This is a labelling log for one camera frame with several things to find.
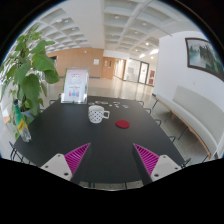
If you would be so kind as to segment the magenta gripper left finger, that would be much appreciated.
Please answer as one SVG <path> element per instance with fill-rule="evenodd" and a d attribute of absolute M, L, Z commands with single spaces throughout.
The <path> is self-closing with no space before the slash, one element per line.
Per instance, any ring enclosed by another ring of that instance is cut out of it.
<path fill-rule="evenodd" d="M 91 144 L 86 143 L 66 154 L 55 154 L 41 166 L 41 169 L 75 184 L 79 184 L 90 154 Z"/>

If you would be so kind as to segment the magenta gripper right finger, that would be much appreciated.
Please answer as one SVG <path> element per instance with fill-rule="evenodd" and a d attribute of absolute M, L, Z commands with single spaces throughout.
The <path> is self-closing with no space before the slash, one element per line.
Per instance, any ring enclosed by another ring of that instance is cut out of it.
<path fill-rule="evenodd" d="M 155 182 L 181 169 L 168 155 L 159 156 L 136 143 L 133 144 L 133 156 L 144 185 Z"/>

